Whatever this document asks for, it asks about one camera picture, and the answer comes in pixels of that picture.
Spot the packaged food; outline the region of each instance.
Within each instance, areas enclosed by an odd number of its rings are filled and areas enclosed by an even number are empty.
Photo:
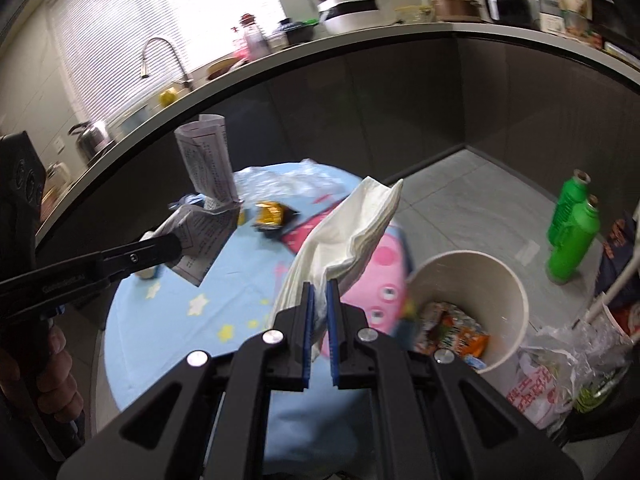
[[[476,369],[484,368],[480,356],[487,343],[489,334],[471,316],[451,303],[433,302],[428,304],[420,316],[420,335],[416,342],[417,351],[431,354],[444,348],[459,357],[470,356],[468,364]]]
[[[268,237],[277,237],[282,228],[298,214],[280,202],[264,201],[255,205],[258,213],[254,227]]]

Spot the metal screw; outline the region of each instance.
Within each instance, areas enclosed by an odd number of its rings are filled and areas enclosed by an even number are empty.
[[[284,334],[280,330],[267,330],[262,334],[262,340],[267,345],[275,345],[284,339]]]
[[[436,350],[433,354],[433,358],[436,359],[436,362],[441,365],[448,365],[453,362],[455,355],[451,350],[447,350],[446,348],[441,348],[440,350]]]
[[[378,339],[378,331],[373,328],[361,328],[358,330],[358,339],[365,343],[371,343]]]
[[[198,367],[202,366],[209,360],[209,356],[202,350],[196,350],[195,352],[191,352],[187,355],[187,362],[193,366]]]

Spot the brown pot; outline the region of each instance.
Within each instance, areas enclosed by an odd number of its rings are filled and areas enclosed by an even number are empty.
[[[431,0],[439,22],[482,22],[477,0]]]

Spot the window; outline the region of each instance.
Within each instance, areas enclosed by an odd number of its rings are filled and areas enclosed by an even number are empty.
[[[246,12],[265,33],[284,18],[279,0],[52,0],[49,21],[76,98],[92,120],[109,121],[180,78],[168,45],[155,41],[140,79],[149,37],[170,38],[191,71],[233,50],[231,27]]]

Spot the white plastic bag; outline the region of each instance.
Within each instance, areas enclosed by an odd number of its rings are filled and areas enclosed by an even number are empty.
[[[318,197],[344,190],[342,183],[329,176],[320,164],[309,158],[295,170],[276,173],[266,168],[244,168],[234,173],[240,200],[247,203],[278,200],[289,196]]]
[[[625,364],[633,347],[604,314],[575,329],[544,327],[520,346],[507,400],[538,428],[555,430],[580,390]]]

